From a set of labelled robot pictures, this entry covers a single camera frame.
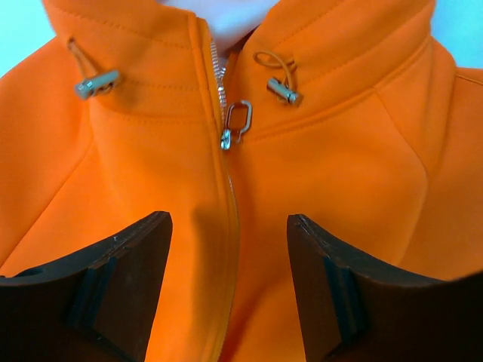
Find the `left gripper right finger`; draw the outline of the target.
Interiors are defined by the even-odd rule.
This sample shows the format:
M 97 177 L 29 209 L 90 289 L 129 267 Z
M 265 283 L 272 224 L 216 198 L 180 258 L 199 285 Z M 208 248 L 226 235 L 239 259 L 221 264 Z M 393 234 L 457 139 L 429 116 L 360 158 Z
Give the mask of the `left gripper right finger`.
M 390 265 L 311 219 L 287 220 L 308 361 L 480 361 L 482 275 L 440 281 Z

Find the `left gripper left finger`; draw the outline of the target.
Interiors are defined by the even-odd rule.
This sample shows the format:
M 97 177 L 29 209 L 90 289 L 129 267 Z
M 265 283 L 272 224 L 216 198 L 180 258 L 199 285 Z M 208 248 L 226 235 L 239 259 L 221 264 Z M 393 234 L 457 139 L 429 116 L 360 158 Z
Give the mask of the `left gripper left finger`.
M 142 361 L 173 223 L 154 212 L 116 235 L 1 279 L 3 361 Z

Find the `orange zip jacket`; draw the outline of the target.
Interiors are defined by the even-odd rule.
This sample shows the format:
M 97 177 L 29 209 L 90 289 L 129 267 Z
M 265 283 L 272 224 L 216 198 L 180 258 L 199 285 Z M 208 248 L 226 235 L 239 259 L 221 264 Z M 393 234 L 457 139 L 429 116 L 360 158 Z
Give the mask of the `orange zip jacket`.
M 434 278 L 482 268 L 482 72 L 432 1 L 258 1 L 222 66 L 207 17 L 46 1 L 1 79 L 1 271 L 156 210 L 174 222 L 149 361 L 305 358 L 286 220 Z

